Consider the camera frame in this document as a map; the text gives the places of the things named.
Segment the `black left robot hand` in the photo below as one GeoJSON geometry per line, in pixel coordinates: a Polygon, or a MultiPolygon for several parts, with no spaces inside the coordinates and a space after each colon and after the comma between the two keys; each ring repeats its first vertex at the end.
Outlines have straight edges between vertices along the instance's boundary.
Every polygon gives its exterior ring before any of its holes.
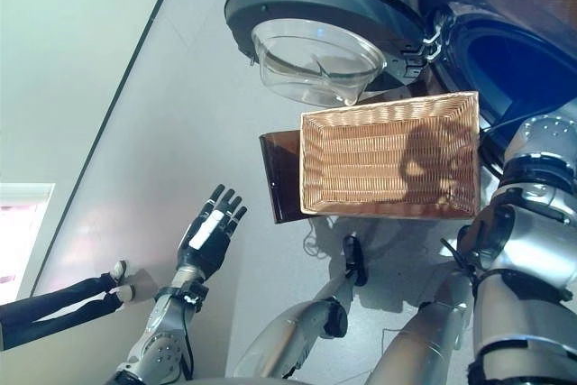
{"type": "Polygon", "coordinates": [[[232,188],[219,184],[190,223],[177,250],[177,270],[194,268],[208,280],[224,263],[233,234],[247,212],[232,188]]]}

